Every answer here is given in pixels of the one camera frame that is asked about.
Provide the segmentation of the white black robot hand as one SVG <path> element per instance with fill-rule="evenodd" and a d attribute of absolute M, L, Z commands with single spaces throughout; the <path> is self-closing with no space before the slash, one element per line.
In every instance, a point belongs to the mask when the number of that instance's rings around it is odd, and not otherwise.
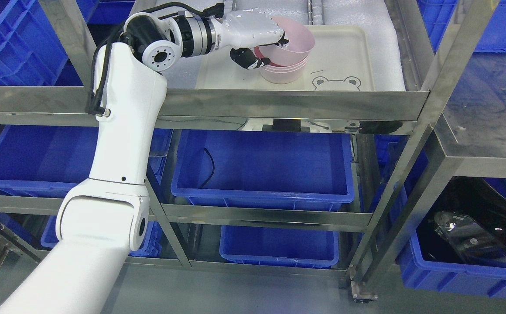
<path fill-rule="evenodd" d="M 258 46 L 287 47 L 285 30 L 259 10 L 237 10 L 223 18 L 210 18 L 214 27 L 214 50 L 228 49 L 230 59 L 243 69 L 259 69 L 269 65 L 270 58 L 258 57 L 253 51 Z"/>

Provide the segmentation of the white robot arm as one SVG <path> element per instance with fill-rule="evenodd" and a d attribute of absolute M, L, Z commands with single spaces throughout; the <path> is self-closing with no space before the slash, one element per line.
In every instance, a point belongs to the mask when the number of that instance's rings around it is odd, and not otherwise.
<path fill-rule="evenodd" d="M 185 8 L 191 17 L 223 17 L 171 2 L 128 18 L 94 53 L 87 113 L 98 138 L 87 179 L 71 189 L 56 217 L 59 242 L 0 305 L 0 314 L 99 314 L 131 251 L 143 242 L 150 197 L 147 166 L 157 116 L 167 96 L 163 62 L 182 56 L 185 27 L 153 12 Z"/>

